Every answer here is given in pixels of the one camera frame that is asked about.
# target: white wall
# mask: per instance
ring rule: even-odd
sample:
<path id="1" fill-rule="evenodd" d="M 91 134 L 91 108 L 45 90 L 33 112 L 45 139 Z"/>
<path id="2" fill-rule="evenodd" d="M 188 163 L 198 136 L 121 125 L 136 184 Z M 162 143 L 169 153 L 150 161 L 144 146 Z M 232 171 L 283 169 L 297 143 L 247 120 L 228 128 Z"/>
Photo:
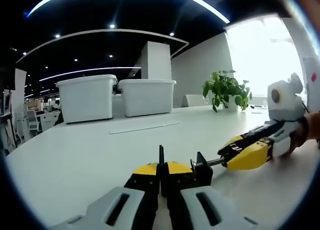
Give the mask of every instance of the white wall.
<path id="1" fill-rule="evenodd" d="M 141 78 L 148 79 L 148 44 L 141 51 Z"/>
<path id="2" fill-rule="evenodd" d="M 294 18 L 282 18 L 282 20 L 291 35 L 296 51 L 299 55 L 304 78 L 303 80 L 305 83 L 307 83 L 304 58 L 316 58 L 315 51 L 312 48 L 312 45 L 304 28 Z"/>
<path id="3" fill-rule="evenodd" d="M 170 46 L 147 42 L 141 52 L 141 78 L 171 80 Z"/>
<path id="4" fill-rule="evenodd" d="M 173 106 L 182 105 L 183 95 L 202 94 L 202 85 L 215 71 L 232 70 L 225 33 L 187 50 L 171 61 L 172 79 L 176 80 Z"/>
<path id="5" fill-rule="evenodd" d="M 148 42 L 148 79 L 172 79 L 169 45 Z"/>

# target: container lid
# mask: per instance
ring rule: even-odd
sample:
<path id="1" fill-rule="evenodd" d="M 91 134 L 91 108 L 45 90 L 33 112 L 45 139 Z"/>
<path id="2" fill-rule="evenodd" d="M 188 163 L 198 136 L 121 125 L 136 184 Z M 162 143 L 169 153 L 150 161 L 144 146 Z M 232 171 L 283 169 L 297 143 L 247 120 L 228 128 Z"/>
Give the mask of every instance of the container lid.
<path id="1" fill-rule="evenodd" d="M 121 84 L 143 84 L 143 83 L 152 83 L 152 84 L 163 84 L 163 83 L 169 83 L 169 84 L 176 84 L 177 82 L 174 80 L 150 80 L 150 79 L 131 79 L 131 80 L 122 80 L 119 82 L 119 85 Z"/>
<path id="2" fill-rule="evenodd" d="M 65 81 L 59 81 L 56 84 L 56 86 L 58 87 L 59 85 L 63 85 L 63 84 L 79 83 L 79 82 L 93 81 L 98 79 L 115 79 L 114 83 L 117 82 L 117 77 L 115 75 L 98 75 L 98 76 L 85 76 L 85 77 L 79 77 L 79 78 L 74 78 L 74 79 L 65 80 Z"/>

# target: window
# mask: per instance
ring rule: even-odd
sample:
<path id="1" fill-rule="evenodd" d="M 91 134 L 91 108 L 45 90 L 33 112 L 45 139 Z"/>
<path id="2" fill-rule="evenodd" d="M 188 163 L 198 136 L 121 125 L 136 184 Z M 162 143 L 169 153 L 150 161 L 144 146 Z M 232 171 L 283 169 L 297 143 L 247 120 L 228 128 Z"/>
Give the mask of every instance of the window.
<path id="1" fill-rule="evenodd" d="M 254 96 L 267 96 L 268 85 L 296 72 L 303 83 L 299 56 L 277 15 L 245 20 L 226 28 L 234 77 L 248 80 Z"/>

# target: yellow robot arm segment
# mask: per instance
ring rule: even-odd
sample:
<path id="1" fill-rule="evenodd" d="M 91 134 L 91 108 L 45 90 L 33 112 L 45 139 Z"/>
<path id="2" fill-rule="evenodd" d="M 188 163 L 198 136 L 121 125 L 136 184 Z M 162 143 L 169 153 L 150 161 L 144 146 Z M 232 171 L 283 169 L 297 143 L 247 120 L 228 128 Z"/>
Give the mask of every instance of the yellow robot arm segment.
<path id="1" fill-rule="evenodd" d="M 227 169 L 250 170 L 265 164 L 272 157 L 273 141 L 263 138 L 246 147 L 237 156 L 227 162 Z"/>
<path id="2" fill-rule="evenodd" d="M 133 173 L 140 175 L 156 175 L 158 163 L 148 164 L 136 169 Z"/>
<path id="3" fill-rule="evenodd" d="M 235 141 L 242 140 L 242 139 L 243 139 L 242 136 L 236 136 L 236 137 L 232 138 L 230 141 L 228 141 L 228 143 L 226 145 L 224 145 L 224 146 L 228 146 L 231 143 L 234 143 Z"/>
<path id="4" fill-rule="evenodd" d="M 169 174 L 192 173 L 190 167 L 173 161 L 168 161 Z"/>

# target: red label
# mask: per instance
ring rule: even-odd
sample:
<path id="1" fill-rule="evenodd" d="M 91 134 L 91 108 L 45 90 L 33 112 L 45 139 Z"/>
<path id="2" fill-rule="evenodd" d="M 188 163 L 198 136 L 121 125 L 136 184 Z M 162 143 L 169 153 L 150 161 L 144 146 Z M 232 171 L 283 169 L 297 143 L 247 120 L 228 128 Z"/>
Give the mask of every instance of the red label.
<path id="1" fill-rule="evenodd" d="M 312 82 L 315 82 L 316 78 L 317 78 L 317 74 L 313 73 L 312 76 L 311 76 Z"/>

